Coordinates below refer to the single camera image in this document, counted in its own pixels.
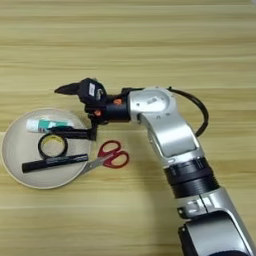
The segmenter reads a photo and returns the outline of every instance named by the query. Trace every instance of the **scissor handle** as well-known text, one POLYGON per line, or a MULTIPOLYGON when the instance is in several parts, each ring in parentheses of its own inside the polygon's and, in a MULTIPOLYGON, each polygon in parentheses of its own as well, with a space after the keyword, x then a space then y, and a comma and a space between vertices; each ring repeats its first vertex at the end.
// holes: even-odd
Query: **scissor handle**
POLYGON ((105 157, 107 155, 110 155, 111 153, 115 153, 115 152, 119 151, 120 149, 121 149, 121 144, 120 144, 119 141, 117 141, 117 140, 108 140, 104 144, 101 145, 99 153, 98 153, 98 157, 105 157), (108 144, 116 144, 116 147, 114 149, 109 150, 109 151, 105 151, 104 147, 108 144))
POLYGON ((130 156, 126 151, 117 151, 117 152, 114 152, 114 155, 112 157, 104 161, 103 165, 112 169, 119 169, 127 165, 129 160, 130 160, 130 156), (125 156, 126 157, 125 161, 122 164, 113 164, 112 162, 120 156, 125 156))

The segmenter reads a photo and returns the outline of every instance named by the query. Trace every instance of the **scissor blade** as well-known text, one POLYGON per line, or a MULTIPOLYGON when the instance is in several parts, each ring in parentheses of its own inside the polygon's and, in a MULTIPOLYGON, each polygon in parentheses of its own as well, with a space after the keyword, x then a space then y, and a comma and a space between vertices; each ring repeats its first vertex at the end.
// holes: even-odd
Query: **scissor blade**
POLYGON ((113 153, 104 157, 98 157, 96 160, 88 162, 84 167, 84 169, 82 170, 81 175, 97 168, 100 165, 103 165, 104 162, 112 156, 113 156, 113 153))

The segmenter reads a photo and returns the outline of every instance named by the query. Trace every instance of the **silver robot arm segment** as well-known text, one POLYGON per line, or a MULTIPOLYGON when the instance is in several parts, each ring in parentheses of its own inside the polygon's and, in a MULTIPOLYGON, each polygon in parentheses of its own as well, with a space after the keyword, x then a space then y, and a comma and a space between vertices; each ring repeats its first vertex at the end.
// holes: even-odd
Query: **silver robot arm segment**
POLYGON ((249 233, 225 188, 214 178, 194 132, 179 114, 173 94, 158 87, 131 91, 128 106, 131 121, 148 130, 180 217, 189 220, 179 229, 184 255, 234 251, 256 255, 249 233))

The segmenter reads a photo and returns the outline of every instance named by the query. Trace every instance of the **plate rim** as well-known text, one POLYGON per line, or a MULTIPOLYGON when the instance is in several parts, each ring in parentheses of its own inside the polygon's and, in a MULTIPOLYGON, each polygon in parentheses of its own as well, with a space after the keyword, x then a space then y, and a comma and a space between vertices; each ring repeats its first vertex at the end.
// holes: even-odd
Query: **plate rim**
MULTIPOLYGON (((72 177, 71 179, 69 179, 68 181, 60 184, 60 185, 57 185, 57 186, 48 186, 48 187, 37 187, 37 186, 33 186, 33 185, 29 185, 21 180, 19 180, 17 177, 15 177, 12 172, 9 170, 9 168, 7 168, 6 164, 5 164, 5 161, 4 161, 4 156, 3 156, 3 152, 4 152, 4 145, 6 144, 6 136, 8 134, 8 132, 10 131, 10 129, 12 128, 12 126, 15 124, 15 122, 17 122, 19 119, 25 117, 26 115, 30 114, 30 113, 33 113, 33 112, 37 112, 37 111, 40 111, 40 110, 57 110, 57 111, 61 111, 61 112, 66 112, 66 113, 69 113, 71 115, 73 115, 74 117, 76 117, 80 122, 81 124, 84 126, 84 128, 86 129, 87 127, 85 126, 85 124, 82 122, 82 120, 77 116, 75 115, 72 111, 70 110, 67 110, 67 109, 58 109, 58 108, 37 108, 37 109, 34 109, 32 111, 28 111, 26 113, 24 113, 23 115, 19 116, 18 118, 16 118, 15 120, 13 120, 7 130, 5 131, 5 134, 4 134, 4 137, 3 137, 3 140, 2 140, 2 146, 1 146, 1 159, 2 159, 2 163, 3 163, 3 166, 5 168, 5 170, 7 171, 7 173, 14 179, 16 180, 18 183, 26 186, 26 187, 29 187, 29 188, 33 188, 33 189, 40 189, 40 190, 47 190, 47 189, 55 189, 55 188, 60 188, 62 186, 65 186, 67 184, 69 184, 70 182, 72 182, 73 180, 75 180, 80 174, 81 172, 83 171, 83 168, 86 166, 87 162, 85 162, 85 164, 83 165, 83 167, 81 168, 81 170, 76 174, 74 175, 74 177, 72 177)), ((90 151, 91 151, 91 141, 88 140, 89 142, 89 149, 88 149, 88 155, 90 154, 90 151)))

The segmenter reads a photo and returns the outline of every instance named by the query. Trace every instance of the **black pen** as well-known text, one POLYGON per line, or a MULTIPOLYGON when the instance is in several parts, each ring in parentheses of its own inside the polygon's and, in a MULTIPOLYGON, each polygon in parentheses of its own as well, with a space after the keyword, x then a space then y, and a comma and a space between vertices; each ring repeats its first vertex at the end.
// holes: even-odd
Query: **black pen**
POLYGON ((67 139, 96 140, 97 126, 90 129, 75 129, 72 126, 57 126, 47 129, 50 133, 62 136, 67 139))
POLYGON ((22 164, 22 172, 29 173, 33 171, 39 171, 54 166, 75 164, 88 161, 88 154, 80 154, 73 156, 61 156, 61 157, 49 157, 44 160, 27 162, 22 164))

